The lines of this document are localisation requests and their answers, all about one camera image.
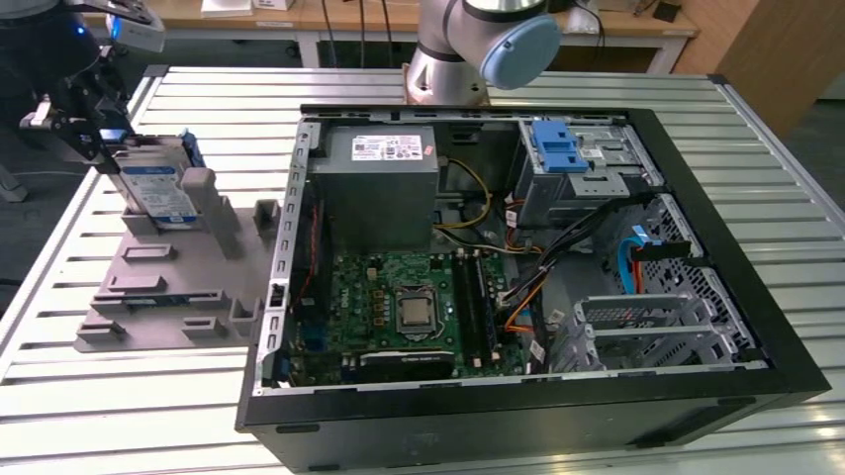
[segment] power supply label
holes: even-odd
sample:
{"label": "power supply label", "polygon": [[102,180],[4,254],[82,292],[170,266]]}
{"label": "power supply label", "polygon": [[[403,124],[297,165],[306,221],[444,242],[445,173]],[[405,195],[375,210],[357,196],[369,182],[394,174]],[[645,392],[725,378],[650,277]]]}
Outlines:
{"label": "power supply label", "polygon": [[353,160],[422,160],[421,136],[358,136],[353,139]]}
{"label": "power supply label", "polygon": [[151,218],[170,228],[197,221],[197,209],[179,188],[181,176],[173,166],[126,166],[120,171]]}

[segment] metal table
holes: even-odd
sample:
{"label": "metal table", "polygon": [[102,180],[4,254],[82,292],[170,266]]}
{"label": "metal table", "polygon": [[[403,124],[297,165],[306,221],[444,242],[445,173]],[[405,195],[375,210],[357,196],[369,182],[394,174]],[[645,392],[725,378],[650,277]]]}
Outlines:
{"label": "metal table", "polygon": [[[552,73],[492,94],[497,105],[658,112],[833,390],[681,448],[402,473],[843,473],[845,216],[733,89],[703,76]],[[285,195],[301,103],[401,102],[397,70],[174,67],[145,78],[133,109],[141,132],[191,128],[222,192],[249,206]],[[270,452],[233,429],[246,349],[80,354],[71,347],[118,248],[122,207],[91,171],[0,324],[4,473],[278,474]]]}

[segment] ram slot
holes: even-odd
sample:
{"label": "ram slot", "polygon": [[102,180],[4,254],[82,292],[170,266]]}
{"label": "ram slot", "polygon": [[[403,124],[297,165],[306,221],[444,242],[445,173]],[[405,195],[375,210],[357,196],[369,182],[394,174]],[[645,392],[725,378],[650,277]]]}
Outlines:
{"label": "ram slot", "polygon": [[456,309],[465,364],[478,368],[498,359],[493,302],[478,256],[456,253],[452,259]]}

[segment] sticker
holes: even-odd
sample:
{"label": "sticker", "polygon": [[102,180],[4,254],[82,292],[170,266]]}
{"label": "sticker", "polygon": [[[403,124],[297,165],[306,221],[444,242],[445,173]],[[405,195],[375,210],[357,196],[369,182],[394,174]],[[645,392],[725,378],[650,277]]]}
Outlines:
{"label": "sticker", "polygon": [[353,140],[353,160],[422,160],[421,136],[358,136]]}
{"label": "sticker", "polygon": [[133,196],[159,223],[187,227],[197,221],[197,209],[179,188],[181,176],[173,166],[126,166],[120,170]]}
{"label": "sticker", "polygon": [[289,22],[255,22],[255,26],[266,28],[293,28],[294,24]]}
{"label": "sticker", "polygon": [[541,346],[541,344],[538,343],[537,340],[532,341],[532,354],[534,355],[534,358],[538,359],[540,362],[544,362],[545,360],[545,349]]}
{"label": "sticker", "polygon": [[557,325],[564,321],[564,317],[566,317],[566,314],[561,310],[554,309],[552,314],[545,318],[545,322],[549,325]]}
{"label": "sticker", "polygon": [[520,215],[517,214],[516,211],[506,211],[505,212],[505,221],[508,223],[508,227],[509,228],[516,228],[517,227],[517,218],[520,217]]}
{"label": "sticker", "polygon": [[602,153],[602,149],[598,146],[594,148],[582,148],[581,158],[604,159],[605,154]]}

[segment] blue hard drive label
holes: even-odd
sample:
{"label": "blue hard drive label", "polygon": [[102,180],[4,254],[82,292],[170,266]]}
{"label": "blue hard drive label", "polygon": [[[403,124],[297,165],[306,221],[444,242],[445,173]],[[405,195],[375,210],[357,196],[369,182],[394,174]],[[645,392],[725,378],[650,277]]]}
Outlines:
{"label": "blue hard drive label", "polygon": [[123,181],[150,217],[167,228],[187,228],[197,209],[179,188],[182,176],[173,166],[126,166]]}

